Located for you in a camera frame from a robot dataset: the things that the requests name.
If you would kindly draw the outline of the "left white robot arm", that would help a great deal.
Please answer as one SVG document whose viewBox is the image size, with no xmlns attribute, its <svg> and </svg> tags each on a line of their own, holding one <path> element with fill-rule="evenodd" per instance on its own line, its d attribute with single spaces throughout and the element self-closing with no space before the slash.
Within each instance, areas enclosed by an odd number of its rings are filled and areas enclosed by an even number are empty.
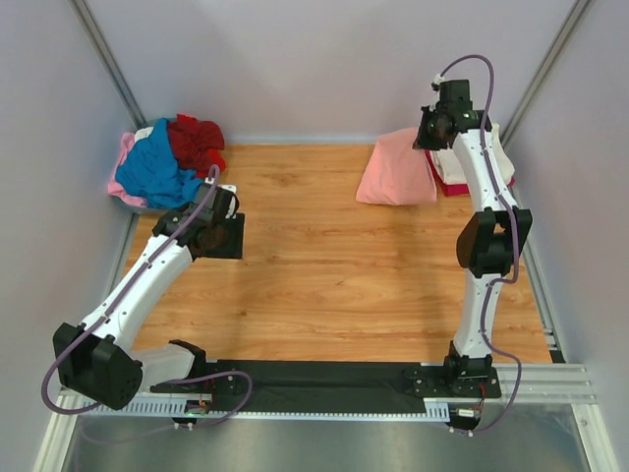
<svg viewBox="0 0 629 472">
<path fill-rule="evenodd" d="M 163 213 L 137 261 L 100 305 L 53 335 L 53 373 L 93 407 L 126 407 L 136 394 L 174 384 L 185 394 L 206 383 L 203 349 L 182 340 L 137 351 L 143 323 L 170 285 L 198 259 L 243 256 L 245 216 L 233 185 L 204 183 L 194 201 Z"/>
</svg>

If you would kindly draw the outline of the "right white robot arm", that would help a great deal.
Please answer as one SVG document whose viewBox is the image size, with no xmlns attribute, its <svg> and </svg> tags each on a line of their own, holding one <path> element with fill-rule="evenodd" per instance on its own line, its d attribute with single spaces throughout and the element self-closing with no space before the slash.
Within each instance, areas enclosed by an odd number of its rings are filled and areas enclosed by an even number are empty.
<svg viewBox="0 0 629 472">
<path fill-rule="evenodd" d="M 492 357 L 492 328 L 502 287 L 519 275 L 520 253 L 533 217 L 518 208 L 496 160 L 492 127 L 477 110 L 466 80 L 437 79 L 435 104 L 423 107 L 414 143 L 421 150 L 451 150 L 460 163 L 474 213 L 460 233 L 456 257 L 464 270 L 461 322 L 442 364 L 409 373 L 417 396 L 490 398 L 500 395 Z"/>
</svg>

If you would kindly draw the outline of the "salmon pink t-shirt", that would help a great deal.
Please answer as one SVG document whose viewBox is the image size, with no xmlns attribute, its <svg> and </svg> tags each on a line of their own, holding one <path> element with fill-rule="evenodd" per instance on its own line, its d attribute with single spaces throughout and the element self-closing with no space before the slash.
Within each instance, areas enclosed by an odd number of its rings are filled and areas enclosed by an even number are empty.
<svg viewBox="0 0 629 472">
<path fill-rule="evenodd" d="M 437 200 L 428 160 L 413 148 L 415 128 L 405 128 L 377 138 L 355 199 L 381 206 L 415 206 Z"/>
</svg>

